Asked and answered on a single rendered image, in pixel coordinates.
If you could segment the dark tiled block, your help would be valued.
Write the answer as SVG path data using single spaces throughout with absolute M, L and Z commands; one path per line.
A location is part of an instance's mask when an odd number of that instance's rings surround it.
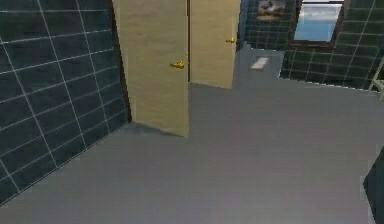
M 384 146 L 363 181 L 375 224 L 384 224 Z

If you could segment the brown framed window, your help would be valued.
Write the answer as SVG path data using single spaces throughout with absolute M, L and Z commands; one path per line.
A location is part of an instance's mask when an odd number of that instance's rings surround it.
M 351 0 L 296 0 L 290 47 L 332 49 Z

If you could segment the pale green rack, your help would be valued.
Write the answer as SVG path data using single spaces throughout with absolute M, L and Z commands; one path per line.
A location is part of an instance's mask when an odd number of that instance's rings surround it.
M 368 90 L 371 91 L 373 87 L 376 87 L 379 90 L 379 97 L 377 102 L 380 103 L 384 100 L 384 80 L 379 78 L 380 72 L 384 67 L 384 56 L 381 58 L 379 66 L 374 74 L 374 77 L 371 80 Z

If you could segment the light wooden room door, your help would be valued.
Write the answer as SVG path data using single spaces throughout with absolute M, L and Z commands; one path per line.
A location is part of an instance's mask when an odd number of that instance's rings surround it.
M 133 121 L 188 136 L 187 1 L 112 2 Z
M 231 89 L 241 0 L 190 1 L 190 81 Z M 235 43 L 227 39 L 235 38 Z

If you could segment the framed wall picture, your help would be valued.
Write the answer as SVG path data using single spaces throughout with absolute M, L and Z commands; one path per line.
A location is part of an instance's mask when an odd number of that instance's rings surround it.
M 259 0 L 257 18 L 259 20 L 278 20 L 284 15 L 286 0 Z

